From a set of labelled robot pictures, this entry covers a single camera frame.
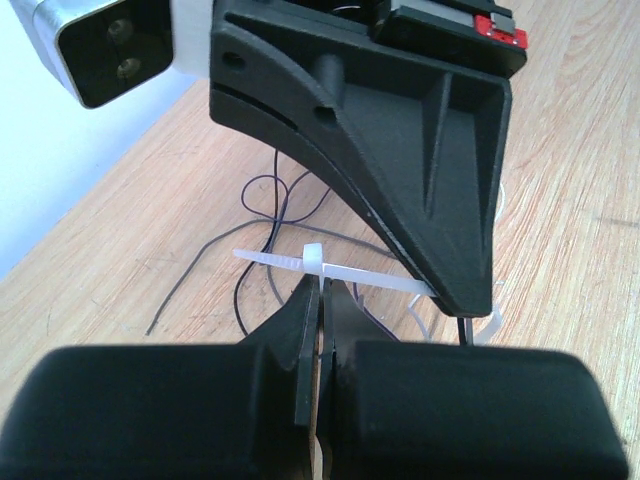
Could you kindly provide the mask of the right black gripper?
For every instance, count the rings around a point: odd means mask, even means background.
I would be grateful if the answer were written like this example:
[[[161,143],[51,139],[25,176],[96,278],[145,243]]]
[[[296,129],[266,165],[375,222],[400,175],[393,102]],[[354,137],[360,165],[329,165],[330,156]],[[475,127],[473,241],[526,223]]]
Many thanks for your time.
[[[218,1],[210,115],[329,186],[443,313],[485,316],[527,48],[493,1]]]

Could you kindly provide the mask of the white zip tie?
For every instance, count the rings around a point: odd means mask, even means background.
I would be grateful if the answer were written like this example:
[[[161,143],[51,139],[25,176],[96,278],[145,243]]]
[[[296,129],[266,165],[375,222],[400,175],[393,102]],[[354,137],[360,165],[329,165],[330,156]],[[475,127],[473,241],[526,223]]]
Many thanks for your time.
[[[424,339],[426,341],[432,340],[424,321],[414,309],[415,304],[421,297],[435,297],[432,288],[424,281],[327,263],[324,261],[323,245],[321,243],[305,244],[301,257],[290,257],[243,249],[234,249],[233,254],[238,258],[254,261],[262,265],[315,275],[320,280],[329,278],[356,285],[362,284],[410,293],[413,295],[413,298],[407,306],[407,311],[420,328]]]

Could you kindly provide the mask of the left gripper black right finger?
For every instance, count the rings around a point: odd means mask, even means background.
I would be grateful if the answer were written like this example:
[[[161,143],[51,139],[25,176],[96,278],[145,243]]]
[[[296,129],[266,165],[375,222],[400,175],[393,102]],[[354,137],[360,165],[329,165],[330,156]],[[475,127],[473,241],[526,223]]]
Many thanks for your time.
[[[560,351],[402,342],[323,292],[328,479],[625,479],[601,389]]]

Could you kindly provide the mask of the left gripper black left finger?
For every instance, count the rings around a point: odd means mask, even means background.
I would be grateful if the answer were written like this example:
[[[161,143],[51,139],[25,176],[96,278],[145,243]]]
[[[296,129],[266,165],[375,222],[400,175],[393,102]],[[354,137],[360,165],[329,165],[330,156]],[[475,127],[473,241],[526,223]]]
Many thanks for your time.
[[[235,344],[53,350],[1,430],[5,479],[309,479],[318,279]]]

